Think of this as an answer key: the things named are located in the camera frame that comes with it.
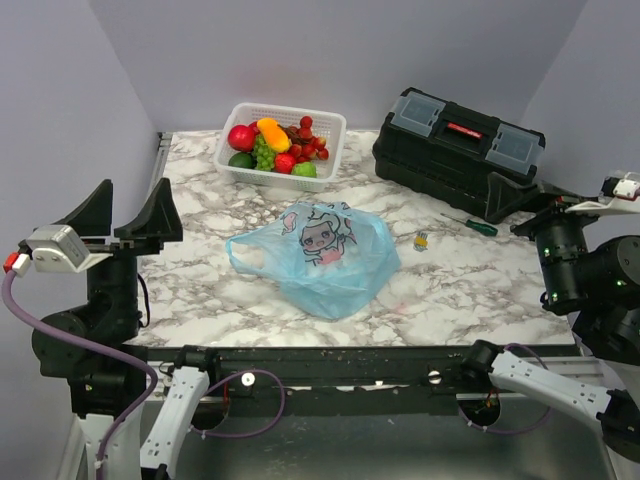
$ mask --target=green grapes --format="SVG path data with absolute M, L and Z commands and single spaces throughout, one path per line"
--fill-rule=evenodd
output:
M 276 152 L 269 148 L 262 135 L 258 135 L 256 137 L 256 143 L 253 146 L 253 152 L 251 152 L 251 154 L 258 162 L 256 170 L 261 170 L 263 172 L 270 172 L 273 170 L 273 167 L 275 166 Z

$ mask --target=blue plastic bag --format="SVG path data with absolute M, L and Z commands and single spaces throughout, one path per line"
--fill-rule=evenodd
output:
M 233 245 L 263 251 L 263 266 L 239 260 Z M 302 310 L 337 319 L 367 305 L 400 267 L 386 223 L 346 203 L 296 203 L 278 221 L 227 240 L 238 273 L 275 280 Z

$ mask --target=marble tabletop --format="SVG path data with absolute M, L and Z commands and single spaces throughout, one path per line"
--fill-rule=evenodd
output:
M 440 215 L 467 218 L 444 202 L 375 175 L 376 132 L 348 132 L 338 179 L 319 194 L 231 183 L 213 165 L 219 132 L 173 136 L 164 176 L 184 241 L 145 257 L 151 326 L 148 346 L 429 346 L 571 344 L 566 318 L 539 305 L 544 290 L 532 243 L 509 233 L 518 213 L 486 238 Z M 351 317 L 327 321 L 289 304 L 270 280 L 236 273 L 224 250 L 236 234 L 266 225 L 298 201 L 347 202 L 382 217 L 402 266 Z M 428 249 L 413 248 L 428 233 Z

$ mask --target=red connector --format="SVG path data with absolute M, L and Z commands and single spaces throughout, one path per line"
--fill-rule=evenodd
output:
M 4 262 L 4 273 L 9 273 L 11 270 L 16 272 L 19 277 L 24 277 L 27 270 L 31 266 L 31 257 L 26 253 L 13 252 L 9 254 Z

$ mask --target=gray wall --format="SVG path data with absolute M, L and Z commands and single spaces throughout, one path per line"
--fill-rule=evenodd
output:
M 585 0 L 90 0 L 163 130 L 257 101 L 378 128 L 409 86 L 518 120 Z
M 154 128 L 86 0 L 4 2 L 0 16 L 0 255 L 111 177 L 118 222 L 147 193 Z M 79 304 L 84 279 L 31 271 L 18 301 L 36 316 Z M 0 472 L 54 479 L 71 420 L 64 380 L 44 379 L 31 331 L 0 308 Z
M 547 136 L 540 175 L 595 195 L 610 170 L 640 172 L 640 2 L 591 0 L 531 100 L 523 124 Z M 591 247 L 638 234 L 638 216 L 587 227 Z

